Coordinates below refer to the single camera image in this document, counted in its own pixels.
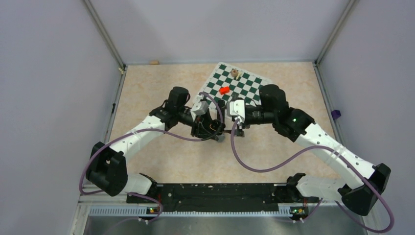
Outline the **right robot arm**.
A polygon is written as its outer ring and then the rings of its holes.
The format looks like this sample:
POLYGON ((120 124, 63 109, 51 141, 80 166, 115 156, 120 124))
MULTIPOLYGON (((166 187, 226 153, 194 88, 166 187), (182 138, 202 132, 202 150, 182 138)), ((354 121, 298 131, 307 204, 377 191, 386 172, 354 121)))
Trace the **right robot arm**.
POLYGON ((241 98, 227 103, 227 115, 234 125, 231 135, 250 125, 271 124, 283 137, 311 151, 334 170, 339 179, 298 173, 287 180, 287 196, 294 202, 318 197, 342 202, 350 211, 366 216, 384 192, 391 169, 374 165, 348 150, 324 131, 305 111, 289 105, 285 91, 269 84, 259 89, 260 104, 247 105, 241 98))

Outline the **black earbud case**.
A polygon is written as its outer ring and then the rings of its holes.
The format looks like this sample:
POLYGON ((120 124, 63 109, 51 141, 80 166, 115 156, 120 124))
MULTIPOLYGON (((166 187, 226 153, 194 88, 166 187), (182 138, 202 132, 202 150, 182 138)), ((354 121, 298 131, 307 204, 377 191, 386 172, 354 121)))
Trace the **black earbud case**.
POLYGON ((209 127, 213 132, 217 132, 220 135, 225 130, 226 125, 220 120, 213 120, 209 127))

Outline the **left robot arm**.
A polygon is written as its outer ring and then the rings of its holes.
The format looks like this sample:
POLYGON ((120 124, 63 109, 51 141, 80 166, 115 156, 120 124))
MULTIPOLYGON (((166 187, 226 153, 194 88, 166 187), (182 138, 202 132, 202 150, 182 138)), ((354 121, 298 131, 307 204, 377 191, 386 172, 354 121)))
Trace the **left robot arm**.
POLYGON ((138 193, 144 202, 154 201, 157 196, 157 189, 154 187, 156 182, 141 173, 130 176, 127 163, 149 142, 163 134, 179 138, 170 129, 178 123, 194 126, 197 117, 208 113, 208 99, 220 110, 217 101, 206 92, 199 92, 196 96, 197 102, 191 108, 186 107, 189 98, 186 88, 174 87, 168 99, 153 109, 136 127, 107 144, 95 144, 81 175, 81 194, 87 194, 83 190, 83 182, 88 180, 99 188, 98 192, 105 192, 109 196, 116 196, 121 192, 138 193))

